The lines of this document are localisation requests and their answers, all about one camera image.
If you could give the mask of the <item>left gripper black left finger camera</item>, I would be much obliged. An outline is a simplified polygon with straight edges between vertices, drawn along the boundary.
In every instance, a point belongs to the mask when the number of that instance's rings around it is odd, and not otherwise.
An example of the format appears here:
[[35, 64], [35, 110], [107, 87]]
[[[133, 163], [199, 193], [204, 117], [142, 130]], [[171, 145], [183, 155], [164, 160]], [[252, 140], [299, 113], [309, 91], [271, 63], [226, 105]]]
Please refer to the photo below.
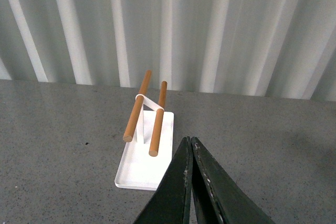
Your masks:
[[189, 223], [193, 152], [191, 138], [184, 137], [156, 192], [135, 223]]

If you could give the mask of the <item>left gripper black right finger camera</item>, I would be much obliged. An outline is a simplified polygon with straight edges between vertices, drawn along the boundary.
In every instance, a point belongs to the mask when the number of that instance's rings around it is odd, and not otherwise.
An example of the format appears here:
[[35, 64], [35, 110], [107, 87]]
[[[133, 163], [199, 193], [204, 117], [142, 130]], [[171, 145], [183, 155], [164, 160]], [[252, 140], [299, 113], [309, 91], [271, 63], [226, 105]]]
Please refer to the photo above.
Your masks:
[[192, 187], [198, 223], [274, 223], [193, 137]]

